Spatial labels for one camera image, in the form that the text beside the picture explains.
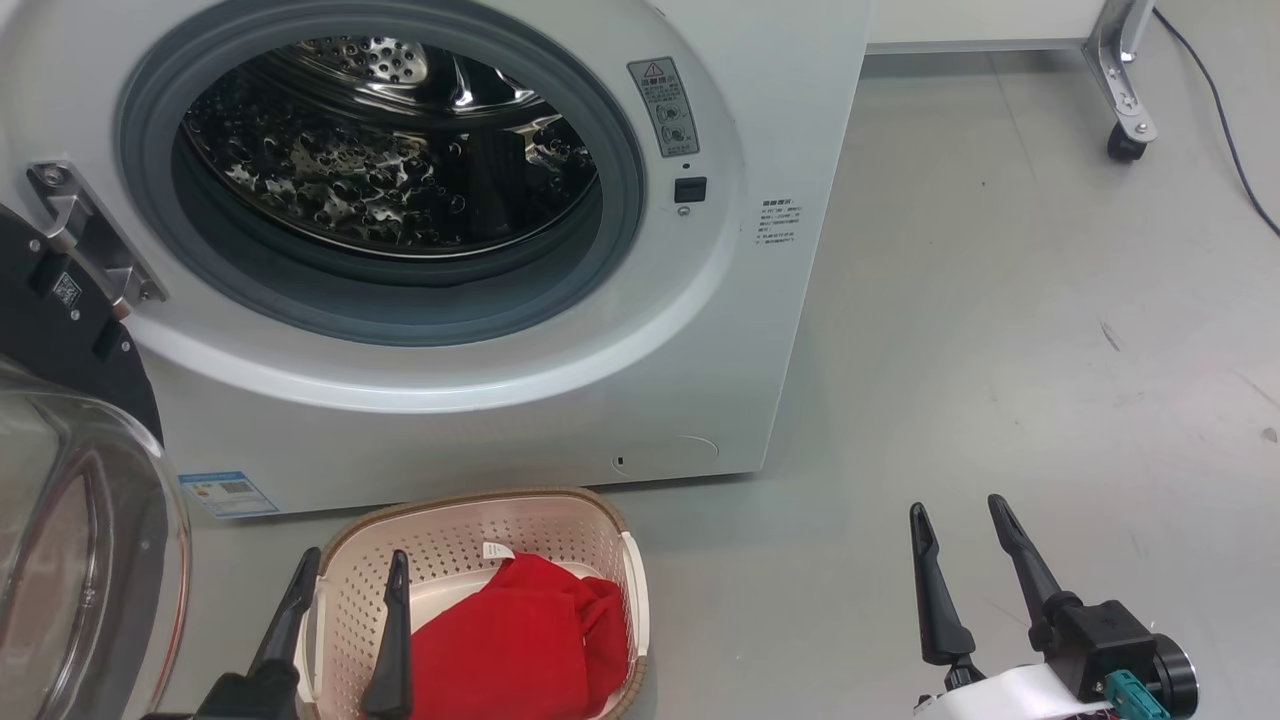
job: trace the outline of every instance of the basket rim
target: basket rim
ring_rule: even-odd
[[[390,518],[398,518],[401,515],[411,515],[413,512],[421,512],[422,510],[438,510],[440,507],[453,507],[458,505],[471,505],[474,502],[489,502],[493,500],[518,500],[518,498],[531,498],[531,497],[572,497],[576,500],[586,501],[594,505],[596,509],[608,516],[609,521],[613,523],[614,529],[618,534],[627,533],[627,523],[622,519],[622,514],[618,512],[609,501],[604,500],[600,495],[591,492],[585,488],[573,487],[561,487],[561,486],[543,486],[543,487],[527,487],[527,488],[509,488],[509,489],[495,489],[474,492],[467,495],[457,495],[452,497],[445,497],[440,500],[428,500],[422,502],[406,502],[402,505],[392,505],[381,510],[375,510],[366,515],[356,518],[348,523],[342,530],[339,530],[333,538],[325,544],[324,552],[320,556],[320,577],[325,577],[329,571],[329,562],[337,553],[338,548],[342,547],[352,536],[360,530],[388,520]],[[641,602],[649,602],[648,597],[641,598]],[[627,710],[635,705],[636,697],[640,694],[640,687],[644,684],[644,678],[649,671],[649,656],[641,655],[632,662],[631,674],[627,678],[626,684],[620,688],[621,696],[618,703],[613,706],[613,710],[599,716],[598,720],[618,720]],[[319,707],[307,703],[306,707],[310,714],[319,719]]]

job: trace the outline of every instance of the washing machine opening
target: washing machine opening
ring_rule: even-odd
[[[572,124],[502,69],[392,37],[330,36],[238,65],[182,135],[300,238],[403,260],[529,241],[598,182]]]
[[[119,133],[127,187],[187,269],[365,343],[545,322],[622,263],[644,208],[612,95],[466,0],[215,5],[147,54]]]

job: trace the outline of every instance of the metal leg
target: metal leg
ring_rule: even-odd
[[[1142,158],[1147,143],[1157,136],[1156,123],[1138,100],[1125,72],[1125,63],[1135,56],[1152,6],[1155,0],[1107,0],[1084,44],[1084,59],[1115,109],[1117,122],[1107,152],[1116,160]]]

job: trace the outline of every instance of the gray floor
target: gray floor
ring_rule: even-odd
[[[1162,6],[1280,213],[1280,9]],[[1274,716],[1280,238],[1158,26],[1133,73],[1162,135],[1121,167],[1073,54],[868,61],[764,471],[609,491],[653,603],[634,717],[909,717],[943,675],[919,661],[915,500],[979,667],[1036,661],[989,492],[1064,585],[1183,643],[1201,717]],[[166,708],[244,666],[298,553],[346,520],[193,511]]]

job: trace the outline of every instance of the black cable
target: black cable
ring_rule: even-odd
[[[1217,94],[1217,83],[1215,83],[1213,77],[1208,74],[1208,68],[1204,67],[1199,55],[1196,54],[1196,49],[1192,47],[1192,44],[1187,42],[1183,33],[1178,32],[1178,28],[1175,28],[1169,19],[1165,18],[1165,14],[1161,13],[1158,8],[1152,8],[1151,14],[1156,15],[1156,19],[1160,20],[1160,24],[1165,26],[1169,35],[1174,36],[1174,40],[1183,44],[1183,47],[1192,54],[1192,60],[1196,60],[1196,64],[1199,65],[1201,73],[1208,82],[1208,88],[1213,91],[1213,102],[1217,105],[1217,119],[1222,122],[1222,135],[1226,136],[1226,146],[1231,150],[1231,160],[1235,163],[1235,174],[1240,176],[1240,184],[1244,186],[1244,192],[1248,193],[1249,202],[1253,204],[1253,209],[1258,211],[1258,215],[1267,224],[1267,227],[1271,228],[1271,232],[1280,236],[1280,225],[1276,225],[1275,220],[1271,219],[1271,215],[1262,209],[1262,204],[1258,202],[1258,196],[1253,195],[1253,186],[1249,184],[1249,178],[1244,176],[1244,167],[1240,165],[1240,154],[1235,151],[1235,140],[1231,138],[1231,128],[1226,124],[1226,111],[1222,109],[1222,97]]]

